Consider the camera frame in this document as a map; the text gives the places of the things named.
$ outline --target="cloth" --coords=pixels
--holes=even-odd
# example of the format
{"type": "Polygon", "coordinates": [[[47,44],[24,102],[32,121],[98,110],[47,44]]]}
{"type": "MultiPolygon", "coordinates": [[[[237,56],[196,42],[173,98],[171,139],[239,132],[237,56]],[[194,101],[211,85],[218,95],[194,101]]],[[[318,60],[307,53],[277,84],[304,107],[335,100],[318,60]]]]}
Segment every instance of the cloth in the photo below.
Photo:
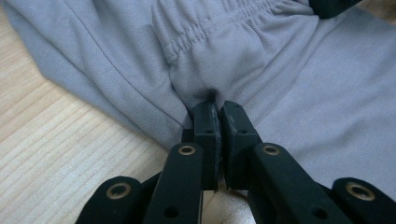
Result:
{"type": "Polygon", "coordinates": [[[165,147],[203,100],[242,105],[319,183],[396,199],[396,28],[308,1],[5,0],[42,74],[165,147]]]}

